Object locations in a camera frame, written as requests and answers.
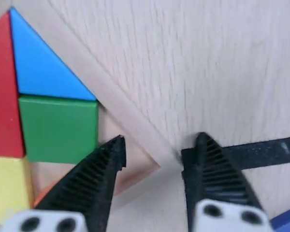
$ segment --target red block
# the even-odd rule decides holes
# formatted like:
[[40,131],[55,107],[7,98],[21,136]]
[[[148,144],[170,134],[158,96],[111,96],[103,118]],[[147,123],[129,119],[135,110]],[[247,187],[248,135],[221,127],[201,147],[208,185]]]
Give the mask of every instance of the red block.
[[0,156],[22,158],[24,147],[18,112],[10,16],[0,18]]

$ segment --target yellow block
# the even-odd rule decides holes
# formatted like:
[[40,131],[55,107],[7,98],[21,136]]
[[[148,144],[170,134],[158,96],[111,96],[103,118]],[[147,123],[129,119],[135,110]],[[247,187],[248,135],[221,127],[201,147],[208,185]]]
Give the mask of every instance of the yellow block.
[[27,158],[0,157],[0,223],[33,204]]

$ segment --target wooden frame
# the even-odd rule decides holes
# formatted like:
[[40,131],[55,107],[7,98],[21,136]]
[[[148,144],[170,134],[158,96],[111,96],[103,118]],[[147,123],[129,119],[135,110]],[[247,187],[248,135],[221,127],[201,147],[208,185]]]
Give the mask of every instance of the wooden frame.
[[94,54],[80,42],[48,1],[0,0],[0,16],[12,6],[97,96],[123,129],[160,166],[152,175],[116,196],[113,210],[163,182],[170,172],[181,171],[175,149],[129,100],[106,69],[96,60]]

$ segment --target blue triangle block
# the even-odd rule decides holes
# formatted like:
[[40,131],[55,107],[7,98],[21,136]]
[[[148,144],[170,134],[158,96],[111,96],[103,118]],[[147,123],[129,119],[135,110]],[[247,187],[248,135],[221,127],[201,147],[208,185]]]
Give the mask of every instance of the blue triangle block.
[[96,100],[15,8],[10,15],[19,93]]
[[271,220],[275,232],[290,232],[290,210]]

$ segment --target wooden board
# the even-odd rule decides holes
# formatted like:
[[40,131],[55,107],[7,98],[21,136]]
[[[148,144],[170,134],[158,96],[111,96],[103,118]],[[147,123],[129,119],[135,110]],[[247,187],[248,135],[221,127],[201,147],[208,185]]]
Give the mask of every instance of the wooden board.
[[290,1],[50,2],[174,148],[290,136]]

